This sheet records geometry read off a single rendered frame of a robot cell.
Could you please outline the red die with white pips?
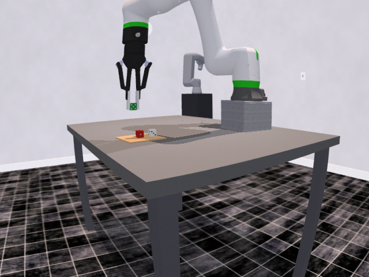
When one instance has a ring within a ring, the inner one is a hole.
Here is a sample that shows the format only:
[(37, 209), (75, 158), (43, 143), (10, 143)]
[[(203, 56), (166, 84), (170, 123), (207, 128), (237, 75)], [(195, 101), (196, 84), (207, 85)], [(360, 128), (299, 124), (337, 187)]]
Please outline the red die with white pips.
[(136, 130), (135, 131), (136, 138), (143, 138), (144, 137), (144, 131), (143, 130)]

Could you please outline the orange flat mat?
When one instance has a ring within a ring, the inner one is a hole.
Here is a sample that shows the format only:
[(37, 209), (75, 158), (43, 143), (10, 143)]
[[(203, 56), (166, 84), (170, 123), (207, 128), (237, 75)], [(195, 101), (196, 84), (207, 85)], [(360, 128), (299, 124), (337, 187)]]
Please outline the orange flat mat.
[(122, 136), (122, 137), (116, 137), (116, 139), (125, 141), (127, 143), (140, 143), (140, 142), (145, 142), (145, 141), (153, 141), (153, 140), (162, 140), (162, 139), (167, 139), (166, 137), (161, 137), (161, 136), (155, 136), (155, 137), (149, 137), (148, 133), (144, 134), (143, 138), (136, 138), (135, 135), (131, 135), (131, 136)]

